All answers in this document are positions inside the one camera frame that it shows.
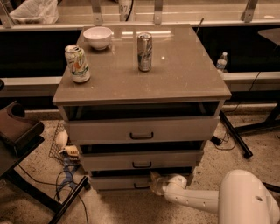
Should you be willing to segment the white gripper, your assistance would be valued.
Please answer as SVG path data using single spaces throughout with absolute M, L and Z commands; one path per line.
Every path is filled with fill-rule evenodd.
M 151 191 L 159 196 L 167 192 L 168 186 L 178 186 L 180 189 L 186 189 L 187 186 L 187 179 L 179 174 L 161 176 L 158 172 L 151 171 L 150 179 L 153 182 L 149 183 Z

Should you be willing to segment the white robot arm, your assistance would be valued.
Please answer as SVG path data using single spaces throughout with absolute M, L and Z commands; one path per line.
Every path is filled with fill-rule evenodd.
M 181 206 L 218 215 L 218 224 L 277 224 L 279 206 L 264 184 L 244 170 L 229 171 L 218 191 L 190 190 L 187 179 L 179 174 L 161 176 L 150 173 L 150 189 L 166 200 Z

